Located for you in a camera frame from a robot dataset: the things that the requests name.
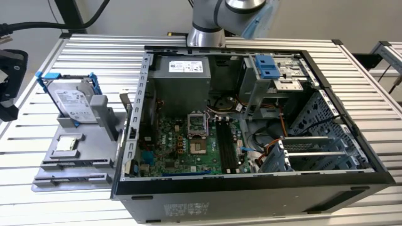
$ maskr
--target cable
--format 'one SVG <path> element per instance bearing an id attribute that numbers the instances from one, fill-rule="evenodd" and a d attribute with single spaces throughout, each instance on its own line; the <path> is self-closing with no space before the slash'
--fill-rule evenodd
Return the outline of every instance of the cable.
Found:
<path id="1" fill-rule="evenodd" d="M 396 85 L 393 85 L 393 87 L 392 87 L 392 89 L 390 89 L 390 91 L 389 91 L 389 94 L 392 94 L 392 92 L 394 91 L 394 89 L 396 89 Z"/>
<path id="2" fill-rule="evenodd" d="M 242 102 L 242 101 L 239 100 L 238 95 L 235 96 L 235 99 L 237 99 L 237 101 L 238 101 L 245 107 L 247 107 L 249 103 Z M 274 105 L 262 104 L 262 106 L 266 107 L 266 108 L 275 108 Z"/>
<path id="3" fill-rule="evenodd" d="M 50 5 L 50 9 L 51 9 L 51 12 L 52 12 L 54 19 L 55 19 L 56 23 L 59 23 L 58 18 L 56 18 L 56 16 L 55 16 L 54 8 L 52 8 L 52 5 L 51 5 L 51 0 L 48 0 L 48 5 Z"/>
<path id="4" fill-rule="evenodd" d="M 284 115 L 284 113 L 282 113 L 282 107 L 279 107 L 279 119 L 281 119 L 282 131 L 284 131 L 284 136 L 288 137 L 288 131 L 286 131 L 285 121 L 284 121 L 282 115 Z"/>
<path id="5" fill-rule="evenodd" d="M 187 0 L 190 5 L 191 5 L 191 8 L 194 8 L 194 2 L 191 0 Z"/>
<path id="6" fill-rule="evenodd" d="M 328 118 L 328 119 L 325 119 L 325 120 L 322 120 L 322 121 L 318 121 L 317 123 L 312 124 L 312 125 L 310 125 L 301 133 L 298 133 L 298 134 L 296 135 L 296 137 L 301 137 L 301 136 L 304 135 L 304 133 L 305 133 L 306 131 L 309 131 L 310 128 L 318 126 L 318 125 L 322 124 L 322 123 L 326 123 L 328 121 L 332 121 L 333 119 L 336 119 L 336 118 L 338 118 L 338 117 L 340 117 L 340 115 L 338 115 L 338 116 L 333 116 L 333 117 L 330 117 L 330 118 Z"/>
<path id="7" fill-rule="evenodd" d="M 265 154 L 262 154 L 262 155 L 259 156 L 257 162 L 262 163 L 263 157 L 269 155 L 270 146 L 271 146 L 273 144 L 275 144 L 279 140 L 282 140 L 282 138 L 278 138 L 278 139 L 273 140 L 271 143 L 266 146 Z"/>
<path id="8" fill-rule="evenodd" d="M 258 153 L 265 153 L 262 150 L 255 150 L 249 147 L 241 147 L 242 152 L 258 152 Z"/>
<path id="9" fill-rule="evenodd" d="M 211 111 L 211 112 L 214 112 L 215 114 L 229 114 L 229 113 L 234 113 L 234 112 L 219 112 L 219 111 L 217 111 L 217 110 L 211 109 L 211 107 L 210 107 L 210 106 L 207 106 L 207 108 L 209 108 L 209 109 L 210 109 L 210 111 Z"/>
<path id="10" fill-rule="evenodd" d="M 386 72 L 388 72 L 388 70 L 389 70 L 389 68 L 392 67 L 392 65 L 388 67 L 388 69 L 385 69 L 385 71 L 384 71 L 384 73 L 382 73 L 382 75 L 381 75 L 381 77 L 380 77 L 380 79 L 378 79 L 378 81 L 377 82 L 380 82 L 381 81 L 381 79 L 382 79 L 382 77 L 384 77 L 384 75 L 386 74 Z"/>
<path id="11" fill-rule="evenodd" d="M 71 26 L 67 24 L 58 24 L 50 22 L 23 22 L 16 24 L 0 24 L 0 37 L 8 34 L 12 34 L 14 31 L 31 29 L 31 28 L 56 28 L 56 29 L 66 29 L 66 30 L 82 30 L 90 27 L 95 21 L 99 19 L 101 14 L 103 13 L 106 6 L 110 0 L 105 0 L 97 13 L 94 14 L 93 18 L 89 20 L 87 23 L 79 26 Z"/>

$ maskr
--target blue latch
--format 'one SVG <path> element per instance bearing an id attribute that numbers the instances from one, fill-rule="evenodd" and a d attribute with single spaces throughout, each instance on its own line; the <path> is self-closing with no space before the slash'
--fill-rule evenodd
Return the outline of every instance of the blue latch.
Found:
<path id="1" fill-rule="evenodd" d="M 89 75 L 89 77 L 93 80 L 95 94 L 97 95 L 102 95 L 102 90 L 101 90 L 101 87 L 99 87 L 98 77 L 94 74 L 94 72 L 91 72 L 91 74 Z"/>
<path id="2" fill-rule="evenodd" d="M 58 72 L 48 72 L 43 78 L 54 80 L 54 79 L 59 79 L 60 76 L 62 76 L 62 74 Z"/>
<path id="3" fill-rule="evenodd" d="M 279 79 L 281 73 L 273 57 L 266 55 L 255 55 L 255 61 L 257 67 L 262 72 L 262 79 Z"/>

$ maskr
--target metal slatted surface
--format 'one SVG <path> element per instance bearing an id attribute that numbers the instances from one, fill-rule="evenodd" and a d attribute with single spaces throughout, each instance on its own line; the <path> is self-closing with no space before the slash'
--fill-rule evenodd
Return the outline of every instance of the metal slatted surface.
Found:
<path id="1" fill-rule="evenodd" d="M 118 93 L 135 95 L 145 45 L 185 46 L 185 37 L 75 35 L 58 43 L 42 71 L 67 74 L 95 72 L 115 111 L 123 111 Z M 396 225 L 402 224 L 402 120 L 368 75 L 329 40 L 254 41 L 227 39 L 230 48 L 305 49 L 310 52 L 353 119 L 372 143 L 398 185 L 332 215 L 186 222 L 181 225 Z M 42 89 L 31 83 L 19 120 L 0 125 L 0 226 L 135 225 L 110 190 L 34 193 L 32 178 L 48 149 L 58 111 Z"/>

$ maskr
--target black cable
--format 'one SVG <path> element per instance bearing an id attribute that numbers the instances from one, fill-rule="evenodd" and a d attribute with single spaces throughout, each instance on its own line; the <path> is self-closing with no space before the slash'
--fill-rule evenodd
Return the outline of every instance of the black cable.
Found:
<path id="1" fill-rule="evenodd" d="M 309 131 L 310 128 L 318 126 L 322 123 L 326 123 L 328 121 L 332 121 L 333 119 L 338 118 L 340 116 L 333 116 L 322 121 L 318 121 L 317 123 L 312 124 L 300 134 L 296 135 L 296 137 L 302 137 L 302 135 Z"/>
<path id="2" fill-rule="evenodd" d="M 71 26 L 66 24 L 50 23 L 50 22 L 23 22 L 16 24 L 0 24 L 0 37 L 8 34 L 12 34 L 14 31 L 31 29 L 31 28 L 56 28 L 56 29 L 66 29 L 66 30 L 82 30 L 89 28 L 95 21 L 99 19 L 101 14 L 103 13 L 106 6 L 110 0 L 105 0 L 97 13 L 94 14 L 93 18 L 89 20 L 87 23 L 79 26 Z"/>
<path id="3" fill-rule="evenodd" d="M 381 77 L 380 77 L 380 79 L 378 79 L 378 81 L 377 82 L 380 82 L 381 81 L 381 79 L 382 79 L 382 77 L 384 77 L 384 75 L 386 74 L 386 72 L 388 72 L 388 70 L 389 70 L 389 68 L 392 67 L 392 65 L 388 67 L 388 69 L 385 69 L 385 71 L 384 71 L 384 73 L 382 73 L 382 75 L 381 75 Z"/>
<path id="4" fill-rule="evenodd" d="M 54 16 L 54 18 L 55 18 L 55 21 L 56 21 L 56 23 L 59 23 L 58 18 L 56 18 L 56 16 L 55 16 L 54 8 L 52 8 L 52 6 L 51 6 L 51 0 L 48 0 L 48 5 L 50 5 L 50 9 L 51 9 L 51 12 L 52 12 L 52 16 Z"/>
<path id="5" fill-rule="evenodd" d="M 392 92 L 394 91 L 394 89 L 396 89 L 396 85 L 393 85 L 393 87 L 392 87 L 392 89 L 390 89 L 390 91 L 389 91 L 389 94 L 392 94 Z"/>
<path id="6" fill-rule="evenodd" d="M 191 5 L 191 8 L 194 8 L 194 2 L 191 0 L 187 0 L 190 5 Z"/>

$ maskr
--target sticker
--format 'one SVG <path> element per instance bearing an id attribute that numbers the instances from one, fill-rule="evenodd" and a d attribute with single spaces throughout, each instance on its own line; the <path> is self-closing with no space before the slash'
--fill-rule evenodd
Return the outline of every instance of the sticker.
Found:
<path id="1" fill-rule="evenodd" d="M 202 61 L 170 61 L 170 72 L 202 73 Z"/>
<path id="2" fill-rule="evenodd" d="M 242 108 L 243 108 L 243 105 L 241 103 L 238 103 L 237 111 L 241 112 Z"/>
<path id="3" fill-rule="evenodd" d="M 64 110 L 74 120 L 80 123 L 97 122 L 90 103 L 82 91 L 58 89 L 55 93 Z"/>
<path id="4" fill-rule="evenodd" d="M 181 203 L 181 204 L 165 204 L 166 215 L 173 216 L 185 216 L 185 215 L 206 215 L 209 210 L 209 202 L 198 203 Z"/>

